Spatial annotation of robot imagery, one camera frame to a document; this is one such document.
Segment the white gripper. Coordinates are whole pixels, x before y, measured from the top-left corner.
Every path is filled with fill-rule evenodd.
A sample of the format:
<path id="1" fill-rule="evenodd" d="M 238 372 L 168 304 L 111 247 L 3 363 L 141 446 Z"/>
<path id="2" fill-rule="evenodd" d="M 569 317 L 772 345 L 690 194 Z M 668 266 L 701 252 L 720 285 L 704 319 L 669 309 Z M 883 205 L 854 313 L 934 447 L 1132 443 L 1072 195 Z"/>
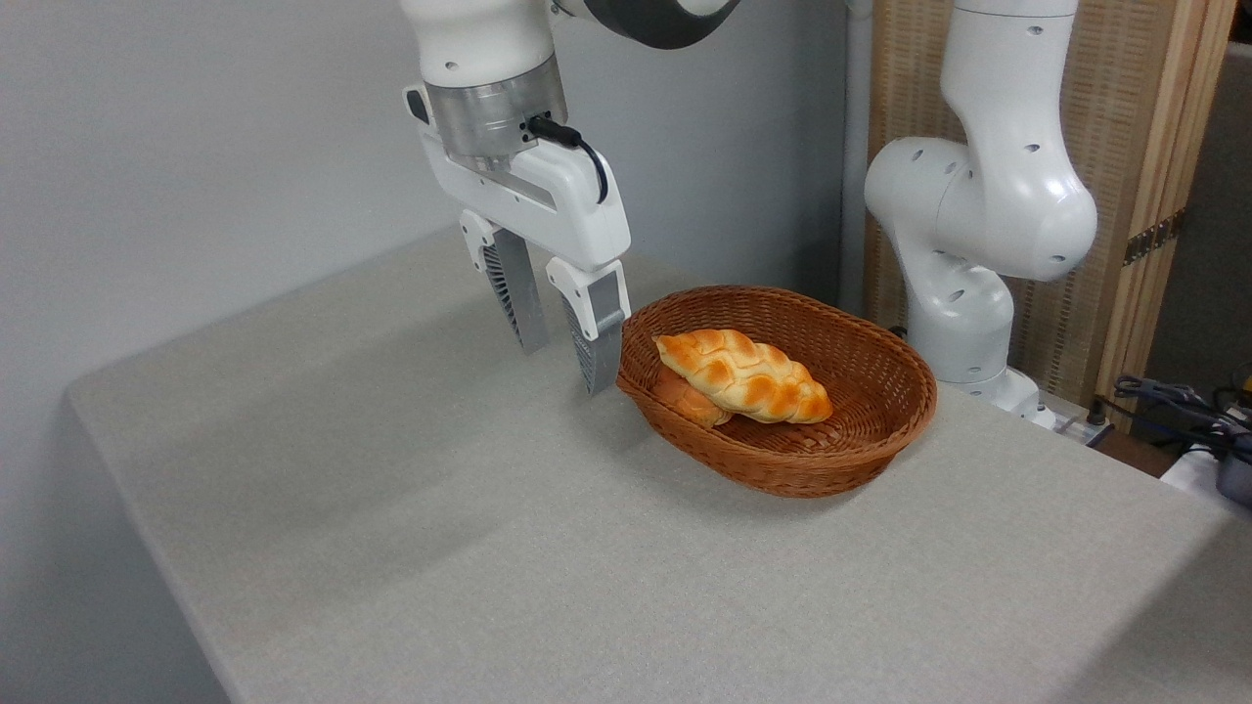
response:
<path id="1" fill-rule="evenodd" d="M 459 228 L 470 258 L 486 276 L 520 348 L 532 355 L 550 342 L 530 241 L 555 256 L 546 276 L 562 298 L 587 392 L 611 387 L 629 319 L 623 267 L 616 259 L 630 248 L 631 236 L 606 157 L 537 138 L 522 116 L 505 124 L 506 147 L 513 152 L 497 163 L 452 154 L 426 106 L 424 86 L 407 86 L 404 101 L 419 122 L 434 179 L 468 209 Z"/>

